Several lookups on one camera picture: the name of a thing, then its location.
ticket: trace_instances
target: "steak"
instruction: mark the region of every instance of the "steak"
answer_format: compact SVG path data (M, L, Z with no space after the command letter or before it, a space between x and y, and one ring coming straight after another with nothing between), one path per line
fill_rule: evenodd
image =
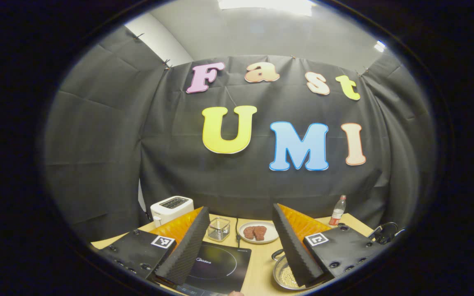
M265 233L267 232L267 228L264 226L257 226L253 229L253 234L256 236L256 240L263 241L265 240Z
M244 229L244 237L248 238L249 240L253 240L253 230L255 229L255 226L249 226Z

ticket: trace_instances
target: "toaster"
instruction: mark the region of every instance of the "toaster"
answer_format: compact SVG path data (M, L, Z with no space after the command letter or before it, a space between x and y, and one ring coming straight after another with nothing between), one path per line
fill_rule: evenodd
M169 197L150 207L155 227L159 227L169 221L178 218L194 210L193 200L187 197Z

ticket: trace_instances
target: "black backdrop cloth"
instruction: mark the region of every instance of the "black backdrop cloth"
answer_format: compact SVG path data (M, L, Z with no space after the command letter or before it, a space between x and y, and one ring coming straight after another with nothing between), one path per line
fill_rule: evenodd
M187 94L192 67L224 62L205 92ZM249 83L246 67L271 62L281 77ZM320 73L331 92L318 95L305 73ZM348 99L335 81L347 75L361 95ZM208 107L228 109L222 138L237 135L236 106L252 105L248 147L216 154L202 141ZM140 178L146 207L173 195L213 214L271 219L273 203L311 217L332 213L341 194L346 212L370 227L404 226L427 196L436 165L436 133L428 98L407 69L385 52L361 76L301 58L271 55L200 60L164 70L162 60L121 28L88 52L55 97L46 133L47 180L78 234L109 238L146 223L137 206ZM312 123L329 128L325 171L271 171L270 124L292 123L303 138ZM366 163L349 166L341 124L357 123Z

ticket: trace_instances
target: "black induction cooker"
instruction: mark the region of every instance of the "black induction cooker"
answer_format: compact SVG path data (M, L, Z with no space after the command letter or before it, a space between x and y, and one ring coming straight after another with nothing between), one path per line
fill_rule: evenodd
M251 249L203 242L186 283L176 289L191 296L223 296L240 291Z

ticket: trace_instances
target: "white plate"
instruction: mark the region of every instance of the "white plate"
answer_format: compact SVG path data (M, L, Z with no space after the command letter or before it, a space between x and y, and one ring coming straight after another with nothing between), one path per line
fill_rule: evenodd
M249 240L248 238L244 237L244 229L249 226L264 226L267 228L267 232L265 233L265 240L256 240L256 238L253 238ZM279 235L277 234L277 231L275 230L275 226L272 223L269 222L261 222L261 221L255 221L255 222L248 222L244 223L239 227L239 235L241 238L247 242L251 243L269 243L273 242L276 240Z

